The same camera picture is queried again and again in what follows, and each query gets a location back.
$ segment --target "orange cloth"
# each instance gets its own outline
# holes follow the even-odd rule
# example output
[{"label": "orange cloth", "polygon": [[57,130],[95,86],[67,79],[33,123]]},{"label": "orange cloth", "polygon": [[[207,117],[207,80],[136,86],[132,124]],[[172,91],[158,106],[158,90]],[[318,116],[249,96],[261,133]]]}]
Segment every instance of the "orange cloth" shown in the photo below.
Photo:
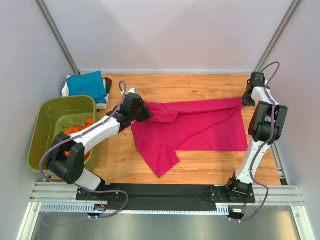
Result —
[{"label": "orange cloth", "polygon": [[[67,130],[65,130],[65,135],[70,135],[70,134],[75,134],[78,133],[88,127],[90,127],[92,124],[94,124],[94,119],[92,117],[89,117],[88,120],[85,122],[85,124],[83,124],[82,126],[72,126],[70,128],[68,128]],[[64,154],[69,156],[69,151],[65,151]],[[90,156],[90,151],[88,151],[86,153],[86,155],[84,156],[84,161],[87,160],[87,158]]]}]

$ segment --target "wooden floor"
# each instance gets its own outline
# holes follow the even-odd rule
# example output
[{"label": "wooden floor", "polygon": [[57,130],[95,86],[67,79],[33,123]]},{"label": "wooden floor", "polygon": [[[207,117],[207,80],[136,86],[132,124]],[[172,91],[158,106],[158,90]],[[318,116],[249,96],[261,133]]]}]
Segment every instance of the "wooden floor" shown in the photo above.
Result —
[{"label": "wooden floor", "polygon": [[[128,89],[138,88],[146,101],[169,103],[242,96],[249,75],[245,74],[104,74],[112,79],[107,109],[102,118],[120,101],[118,87],[125,80]],[[254,107],[244,107],[242,116],[246,131]],[[109,183],[135,184],[226,184],[240,166],[245,152],[177,151],[180,162],[157,178],[137,152],[131,128],[112,136],[99,145],[99,162],[94,171]],[[256,179],[266,185],[280,185],[272,151],[264,156]]]}]

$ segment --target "folded clothes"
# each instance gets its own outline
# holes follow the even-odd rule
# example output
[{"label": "folded clothes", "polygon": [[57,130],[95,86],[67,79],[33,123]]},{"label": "folded clothes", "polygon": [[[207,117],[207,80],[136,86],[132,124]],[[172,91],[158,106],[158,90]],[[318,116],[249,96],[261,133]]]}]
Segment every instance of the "folded clothes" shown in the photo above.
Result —
[{"label": "folded clothes", "polygon": [[146,102],[154,114],[131,126],[135,146],[160,178],[180,160],[178,151],[246,151],[241,98]]},{"label": "folded clothes", "polygon": [[[112,80],[110,78],[108,78],[108,77],[103,78],[103,87],[104,87],[105,92],[107,94],[107,96],[104,98],[106,103],[103,103],[103,102],[97,103],[96,104],[96,109],[97,110],[103,110],[103,109],[107,108],[107,103],[108,103],[108,99],[109,99],[109,93],[110,93],[111,86],[112,86]],[[62,97],[68,97],[69,96],[69,87],[68,87],[67,82],[65,82],[65,85],[64,85],[64,87],[63,87],[61,92],[62,92]]]},{"label": "folded clothes", "polygon": [[[94,124],[94,119],[92,117],[89,117],[87,121],[82,126],[72,126],[64,131],[65,135],[75,134],[82,130],[85,130],[86,128],[90,127],[92,124]],[[69,156],[70,152],[65,151],[65,155]],[[87,160],[87,158],[90,156],[90,151],[88,151],[84,156],[84,161]]]},{"label": "folded clothes", "polygon": [[85,75],[73,75],[66,80],[69,88],[69,96],[88,95],[92,97],[97,104],[107,101],[106,88],[104,87],[101,71],[88,73]]}]

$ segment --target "magenta towel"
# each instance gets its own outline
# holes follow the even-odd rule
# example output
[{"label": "magenta towel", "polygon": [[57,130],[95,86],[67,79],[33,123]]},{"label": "magenta towel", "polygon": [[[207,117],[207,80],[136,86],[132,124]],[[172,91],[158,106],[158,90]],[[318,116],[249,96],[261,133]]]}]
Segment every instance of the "magenta towel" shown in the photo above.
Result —
[{"label": "magenta towel", "polygon": [[176,150],[248,148],[240,97],[146,105],[154,117],[131,129],[136,149],[158,178],[180,161]]}]

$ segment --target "teal towel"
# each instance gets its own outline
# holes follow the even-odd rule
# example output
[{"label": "teal towel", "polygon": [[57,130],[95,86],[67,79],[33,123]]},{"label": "teal towel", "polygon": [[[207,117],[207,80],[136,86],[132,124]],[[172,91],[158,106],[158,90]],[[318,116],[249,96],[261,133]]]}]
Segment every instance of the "teal towel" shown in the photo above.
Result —
[{"label": "teal towel", "polygon": [[66,80],[69,88],[69,96],[88,95],[95,103],[106,104],[106,89],[104,87],[101,71],[95,71],[86,75],[71,76]]}]

